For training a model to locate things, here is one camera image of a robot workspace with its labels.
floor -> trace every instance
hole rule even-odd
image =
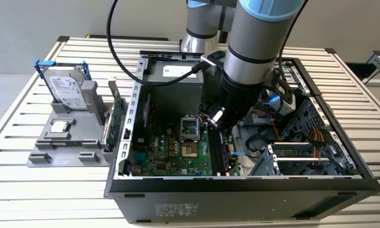
[[[30,77],[32,74],[0,74],[0,119]]]

motherboard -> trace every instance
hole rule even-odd
[[[193,123],[184,124],[184,129],[194,133],[189,128],[193,127],[200,130],[200,139],[197,141],[182,141],[180,133],[182,127],[180,123],[152,123],[149,146],[141,148],[141,151],[134,153],[134,164],[132,174],[136,176],[214,176],[213,163],[232,163],[228,174],[230,176],[238,175],[238,164],[232,157],[225,161],[214,161],[222,159],[222,156],[210,156],[213,148],[209,146],[208,126],[205,123],[194,126]],[[233,142],[222,143],[226,149],[233,149]]]

slotted aluminum table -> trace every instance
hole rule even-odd
[[[140,50],[178,51],[170,41],[114,40],[114,49],[134,72]],[[380,103],[336,54],[320,48],[286,48],[301,60],[350,140],[380,180]],[[97,93],[112,100],[108,77],[129,99],[132,80],[112,59],[105,39],[57,42],[45,60],[89,64]],[[129,227],[114,201],[102,199],[106,167],[27,168],[27,155],[50,113],[50,95],[37,74],[0,122],[0,227]],[[321,221],[276,223],[316,228],[380,228],[380,193]],[[178,227],[272,227],[268,223],[169,224]]]

small chip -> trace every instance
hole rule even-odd
[[[165,164],[156,164],[157,170],[165,170]]]
[[[197,144],[185,142],[181,144],[181,157],[198,157]]]
[[[69,123],[66,121],[54,121],[50,127],[50,133],[64,133],[68,129]]]

white label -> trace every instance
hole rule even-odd
[[[65,143],[64,142],[52,142],[50,143],[53,146],[65,146]]]
[[[52,76],[50,81],[62,104],[69,108],[86,108],[77,82],[70,77]]]
[[[156,214],[160,217],[196,216],[197,203],[156,203]]]
[[[190,66],[164,66],[164,77],[180,77],[186,72],[190,71]]]

